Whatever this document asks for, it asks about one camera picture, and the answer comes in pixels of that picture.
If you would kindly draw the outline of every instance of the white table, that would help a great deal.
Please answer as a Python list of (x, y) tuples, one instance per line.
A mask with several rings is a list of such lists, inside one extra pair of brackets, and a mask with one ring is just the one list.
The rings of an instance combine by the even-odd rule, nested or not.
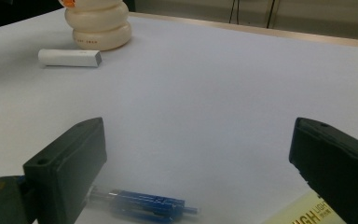
[[(23, 174), (72, 125), (103, 117), (108, 162), (96, 184), (201, 207), (181, 223), (253, 224), (309, 190), (288, 161), (297, 117), (358, 137), (358, 47), (130, 23), (131, 42), (98, 68), (38, 63), (40, 49), (76, 49), (62, 10), (0, 28), (0, 176)], [(130, 222), (86, 208), (76, 223)]]

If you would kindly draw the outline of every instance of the blue pen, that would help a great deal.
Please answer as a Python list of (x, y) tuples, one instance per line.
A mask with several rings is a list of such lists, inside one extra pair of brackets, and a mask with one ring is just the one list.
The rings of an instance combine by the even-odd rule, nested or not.
[(183, 214), (199, 212), (197, 208), (185, 207), (184, 200), (96, 186), (89, 191), (89, 201), (109, 204), (115, 215), (153, 223), (173, 223)]

